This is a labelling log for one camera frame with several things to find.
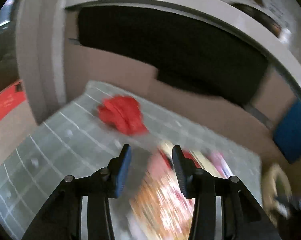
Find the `pink cartoon snack package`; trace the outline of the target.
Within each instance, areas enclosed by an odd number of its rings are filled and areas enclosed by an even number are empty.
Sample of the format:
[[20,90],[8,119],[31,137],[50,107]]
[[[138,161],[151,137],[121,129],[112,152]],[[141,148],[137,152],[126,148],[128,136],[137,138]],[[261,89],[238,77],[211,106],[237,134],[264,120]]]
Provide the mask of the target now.
[[[172,149],[173,144],[170,141],[162,141],[151,155],[147,171],[152,178],[160,178],[168,171],[173,170]],[[219,152],[212,152],[208,157],[197,150],[182,150],[182,152],[186,158],[194,161],[197,168],[206,170],[214,177],[227,179],[233,176]]]

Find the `red crumpled plastic bag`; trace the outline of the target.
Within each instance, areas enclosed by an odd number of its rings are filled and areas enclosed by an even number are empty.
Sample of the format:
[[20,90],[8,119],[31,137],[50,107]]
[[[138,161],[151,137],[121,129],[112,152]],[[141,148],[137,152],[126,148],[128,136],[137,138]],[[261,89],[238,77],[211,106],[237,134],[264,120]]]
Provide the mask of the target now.
[[140,110],[140,104],[131,96],[115,95],[102,100],[97,115],[106,125],[125,135],[148,133]]

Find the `green grid pattern tablecloth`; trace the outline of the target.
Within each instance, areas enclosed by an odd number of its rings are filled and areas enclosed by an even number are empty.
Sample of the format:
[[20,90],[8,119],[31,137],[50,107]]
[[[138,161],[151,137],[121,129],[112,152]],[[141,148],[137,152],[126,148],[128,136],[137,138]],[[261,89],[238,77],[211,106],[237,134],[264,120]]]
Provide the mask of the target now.
[[0,223],[12,239],[21,239],[48,196],[71,174],[86,177],[107,166],[124,144],[132,147],[132,162],[119,199],[110,201],[117,239],[132,239],[128,227],[129,199],[139,189],[147,161],[163,141],[186,150],[223,154],[234,175],[261,201],[261,161],[258,155],[166,108],[137,97],[148,132],[127,137],[97,117],[105,98],[127,91],[90,81],[84,93],[27,135],[0,165]]

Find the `red floor mat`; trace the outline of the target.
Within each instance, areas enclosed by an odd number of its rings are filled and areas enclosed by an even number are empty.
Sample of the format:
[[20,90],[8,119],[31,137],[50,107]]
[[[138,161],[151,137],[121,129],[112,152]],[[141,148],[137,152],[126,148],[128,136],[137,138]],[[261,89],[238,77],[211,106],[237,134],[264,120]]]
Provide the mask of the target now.
[[22,80],[10,84],[0,92],[0,121],[26,100]]

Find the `orange patterned snack bag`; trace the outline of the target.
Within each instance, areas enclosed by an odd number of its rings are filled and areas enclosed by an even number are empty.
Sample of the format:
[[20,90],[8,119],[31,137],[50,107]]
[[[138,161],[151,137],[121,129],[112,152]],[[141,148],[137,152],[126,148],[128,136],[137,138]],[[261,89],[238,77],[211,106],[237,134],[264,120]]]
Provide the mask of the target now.
[[194,199],[183,196],[173,171],[156,179],[147,174],[130,205],[146,239],[188,239]]

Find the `grey kitchen counter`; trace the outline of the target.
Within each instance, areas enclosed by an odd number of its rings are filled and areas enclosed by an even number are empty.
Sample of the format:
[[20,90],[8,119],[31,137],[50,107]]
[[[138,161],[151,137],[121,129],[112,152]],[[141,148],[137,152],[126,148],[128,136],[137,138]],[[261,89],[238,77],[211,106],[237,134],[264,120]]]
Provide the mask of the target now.
[[[65,7],[71,8],[94,2],[112,0],[66,0]],[[242,34],[260,45],[267,55],[274,58],[292,90],[301,100],[301,65],[287,47],[266,27],[233,6],[219,0],[131,0],[134,3],[157,3],[162,7],[184,11],[192,10],[221,23],[230,30]]]

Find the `dark frying pan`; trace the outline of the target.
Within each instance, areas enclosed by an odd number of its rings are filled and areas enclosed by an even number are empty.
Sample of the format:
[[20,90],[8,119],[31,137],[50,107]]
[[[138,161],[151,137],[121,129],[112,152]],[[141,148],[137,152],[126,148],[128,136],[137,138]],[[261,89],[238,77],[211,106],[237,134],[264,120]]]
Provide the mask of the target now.
[[276,37],[279,37],[282,27],[264,12],[243,3],[230,3],[230,5],[249,15],[262,26],[266,27],[266,29],[268,29]]

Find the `blue hanging towel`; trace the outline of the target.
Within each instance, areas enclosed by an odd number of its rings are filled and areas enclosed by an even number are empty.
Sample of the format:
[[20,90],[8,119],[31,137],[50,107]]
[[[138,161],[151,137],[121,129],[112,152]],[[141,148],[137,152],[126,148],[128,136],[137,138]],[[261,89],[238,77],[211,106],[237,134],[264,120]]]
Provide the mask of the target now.
[[278,123],[273,141],[288,163],[301,158],[301,101],[296,100]]

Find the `cream trash bag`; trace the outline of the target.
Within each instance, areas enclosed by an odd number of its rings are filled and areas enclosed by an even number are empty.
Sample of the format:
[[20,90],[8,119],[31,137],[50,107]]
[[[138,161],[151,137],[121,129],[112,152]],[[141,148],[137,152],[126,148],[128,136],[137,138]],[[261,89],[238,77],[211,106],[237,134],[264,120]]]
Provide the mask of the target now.
[[292,190],[289,179],[278,164],[273,164],[262,176],[263,209],[277,228],[279,218],[290,218]]

